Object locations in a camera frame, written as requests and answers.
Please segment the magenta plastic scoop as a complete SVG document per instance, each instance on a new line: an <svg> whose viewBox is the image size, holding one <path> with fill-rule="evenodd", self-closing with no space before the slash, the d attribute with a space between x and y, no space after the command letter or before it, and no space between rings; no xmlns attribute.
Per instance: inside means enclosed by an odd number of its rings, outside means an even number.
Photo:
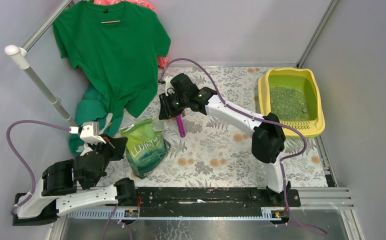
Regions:
<svg viewBox="0 0 386 240"><path fill-rule="evenodd" d="M178 131L179 131L179 134L180 134L180 137L181 138L184 138L186 136L186 131L185 131L185 128L184 128L184 123L183 123L183 120L182 120L182 114L178 115L175 120L176 120L176 123L177 123L177 127L178 127Z"/></svg>

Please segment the green cat litter bag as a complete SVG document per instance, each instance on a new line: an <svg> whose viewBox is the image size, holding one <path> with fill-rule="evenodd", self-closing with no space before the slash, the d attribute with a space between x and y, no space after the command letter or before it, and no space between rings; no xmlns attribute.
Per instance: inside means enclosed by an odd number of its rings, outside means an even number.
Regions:
<svg viewBox="0 0 386 240"><path fill-rule="evenodd" d="M146 178L171 149L171 144L164 138L164 131L165 124L153 118L120 130L120 136L127 138L125 157L138 178Z"/></svg>

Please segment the yellow green litter box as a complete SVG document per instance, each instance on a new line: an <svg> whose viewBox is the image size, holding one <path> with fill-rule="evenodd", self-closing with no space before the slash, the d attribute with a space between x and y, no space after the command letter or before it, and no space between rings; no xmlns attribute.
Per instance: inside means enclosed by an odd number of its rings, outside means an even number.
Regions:
<svg viewBox="0 0 386 240"><path fill-rule="evenodd" d="M308 68L269 69L258 80L258 105L263 115L277 115L282 124L306 138L317 137L325 130L319 87Z"/></svg>

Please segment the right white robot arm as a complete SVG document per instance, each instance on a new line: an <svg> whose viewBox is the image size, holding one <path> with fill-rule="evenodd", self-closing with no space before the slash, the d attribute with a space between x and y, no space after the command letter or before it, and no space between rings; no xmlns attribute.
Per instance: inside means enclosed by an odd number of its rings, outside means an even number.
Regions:
<svg viewBox="0 0 386 240"><path fill-rule="evenodd" d="M280 163L286 137L278 117L273 113L264 116L225 101L212 88L199 89L184 73L176 75L169 84L170 92L158 96L158 118L168 120L190 109L223 120L251 137L251 153L264 164L268 201L274 206L282 205L288 199Z"/></svg>

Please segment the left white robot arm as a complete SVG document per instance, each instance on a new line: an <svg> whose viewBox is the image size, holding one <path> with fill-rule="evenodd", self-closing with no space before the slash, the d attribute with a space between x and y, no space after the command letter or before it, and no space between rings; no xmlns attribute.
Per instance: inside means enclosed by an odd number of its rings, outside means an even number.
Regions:
<svg viewBox="0 0 386 240"><path fill-rule="evenodd" d="M129 206L137 200L135 183L128 177L98 186L110 162L124 158L127 137L100 135L98 143L86 143L73 159L59 161L43 173L34 192L15 196L13 226L42 226L71 212L100 205Z"/></svg>

